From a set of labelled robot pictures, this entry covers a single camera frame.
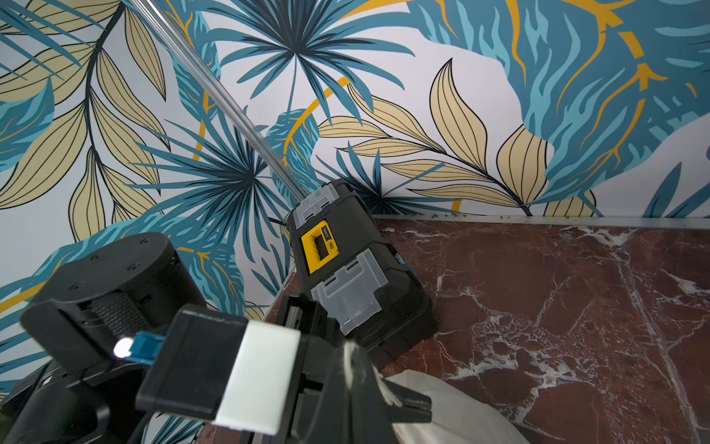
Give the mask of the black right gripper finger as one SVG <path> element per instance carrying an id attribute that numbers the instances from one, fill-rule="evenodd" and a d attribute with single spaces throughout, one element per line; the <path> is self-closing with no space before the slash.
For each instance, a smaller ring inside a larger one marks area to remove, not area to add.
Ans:
<path id="1" fill-rule="evenodd" d="M 366 351 L 345 342 L 316 364 L 321 388 L 297 395 L 289 443 L 395 443 L 396 433 Z"/>

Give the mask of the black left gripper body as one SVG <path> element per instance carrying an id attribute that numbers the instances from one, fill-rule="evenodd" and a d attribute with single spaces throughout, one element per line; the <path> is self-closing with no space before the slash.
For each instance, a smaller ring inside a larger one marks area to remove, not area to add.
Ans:
<path id="1" fill-rule="evenodd" d="M 332 354 L 344 340 L 338 321 L 305 294 L 286 294 L 277 304 L 275 324 L 301 333 L 286 399 L 275 436 L 243 431 L 241 443 L 303 443 L 314 421 Z"/>

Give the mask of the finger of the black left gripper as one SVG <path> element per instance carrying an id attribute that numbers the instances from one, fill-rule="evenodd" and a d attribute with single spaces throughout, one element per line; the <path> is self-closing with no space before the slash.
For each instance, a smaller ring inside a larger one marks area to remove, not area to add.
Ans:
<path id="1" fill-rule="evenodd" d="M 415 390 L 385 382 L 386 415 L 393 424 L 425 424 L 432 421 L 433 402 Z"/>

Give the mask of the cream cloth soil bag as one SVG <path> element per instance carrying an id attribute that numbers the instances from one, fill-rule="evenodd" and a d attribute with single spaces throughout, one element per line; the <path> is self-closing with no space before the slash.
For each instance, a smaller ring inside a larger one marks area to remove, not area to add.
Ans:
<path id="1" fill-rule="evenodd" d="M 493 407 L 444 381 L 406 370 L 388 381 L 431 398 L 429 423 L 396 424 L 401 443 L 525 443 L 527 439 Z"/>

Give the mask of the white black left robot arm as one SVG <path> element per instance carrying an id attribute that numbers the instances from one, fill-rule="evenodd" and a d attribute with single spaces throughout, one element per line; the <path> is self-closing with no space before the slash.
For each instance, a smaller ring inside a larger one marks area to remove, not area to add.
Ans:
<path id="1" fill-rule="evenodd" d="M 275 323 L 209 309 L 157 233 L 61 266 L 20 325 L 50 361 L 3 400 L 5 443 L 138 443 L 155 414 L 242 443 L 399 443 L 432 419 L 428 396 L 382 379 L 302 294 Z"/>

